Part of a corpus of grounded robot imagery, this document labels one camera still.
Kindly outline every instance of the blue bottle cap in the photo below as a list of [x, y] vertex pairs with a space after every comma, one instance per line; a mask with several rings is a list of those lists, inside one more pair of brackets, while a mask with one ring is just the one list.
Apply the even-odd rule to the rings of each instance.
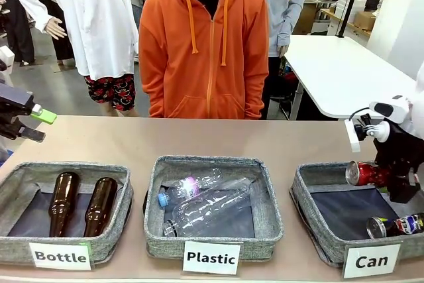
[[168, 205], [168, 198], [166, 194], [158, 194], [158, 201], [160, 207], [166, 207]]

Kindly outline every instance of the hoodie drawstring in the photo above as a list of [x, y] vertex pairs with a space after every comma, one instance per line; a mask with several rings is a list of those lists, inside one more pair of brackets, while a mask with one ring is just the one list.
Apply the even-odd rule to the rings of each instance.
[[191, 6], [191, 1], [187, 1], [187, 7], [188, 7], [188, 15], [190, 19], [190, 33], [191, 33], [191, 46], [193, 47], [193, 51], [191, 51], [192, 54], [199, 53], [199, 50], [197, 49], [196, 45], [196, 37], [194, 33], [194, 17], [193, 17], [193, 7]]
[[227, 66], [227, 37], [228, 37], [228, 4], [230, 0], [224, 3], [224, 35], [223, 35], [223, 60], [221, 66]]
[[[188, 8], [188, 15], [190, 19], [190, 33], [191, 33], [191, 46], [193, 47], [193, 50], [191, 51], [192, 54], [199, 53], [199, 50], [197, 49], [196, 45], [196, 37], [194, 32], [194, 16], [193, 16], [193, 7], [191, 6], [190, 0], [187, 1], [187, 8]], [[223, 56], [221, 61], [221, 66], [227, 66], [227, 39], [228, 39], [228, 6], [229, 6], [230, 0], [225, 0], [224, 2], [224, 31], [223, 31]]]

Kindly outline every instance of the cardboard box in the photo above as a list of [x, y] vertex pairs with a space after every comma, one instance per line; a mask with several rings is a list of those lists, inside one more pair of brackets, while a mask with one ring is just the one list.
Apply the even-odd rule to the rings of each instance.
[[376, 16], [374, 16], [372, 12], [366, 12], [366, 11], [357, 13], [355, 16], [355, 20], [353, 22], [355, 26], [365, 31], [372, 31], [375, 23], [376, 23]]

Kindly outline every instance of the white wall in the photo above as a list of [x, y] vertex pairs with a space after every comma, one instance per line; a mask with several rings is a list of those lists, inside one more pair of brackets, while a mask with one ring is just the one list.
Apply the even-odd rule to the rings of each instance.
[[416, 78], [424, 61], [423, 17], [423, 0], [384, 0], [368, 49]]

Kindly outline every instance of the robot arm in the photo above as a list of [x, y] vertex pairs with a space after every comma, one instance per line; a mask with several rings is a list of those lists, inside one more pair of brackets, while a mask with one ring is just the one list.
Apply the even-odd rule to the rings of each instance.
[[361, 117], [361, 124], [354, 126], [359, 141], [368, 136], [374, 138], [377, 149], [374, 171], [385, 176], [385, 186], [394, 202], [407, 203], [421, 189], [417, 173], [424, 162], [423, 90], [424, 65], [417, 79], [417, 94], [412, 100], [399, 95], [389, 101], [373, 102], [369, 109], [385, 119], [378, 125], [371, 125], [367, 114]]
[[0, 83], [0, 136], [15, 140], [18, 137], [42, 142], [45, 134], [22, 124], [19, 115], [31, 115], [52, 124], [56, 114], [43, 110], [34, 96], [24, 90]]

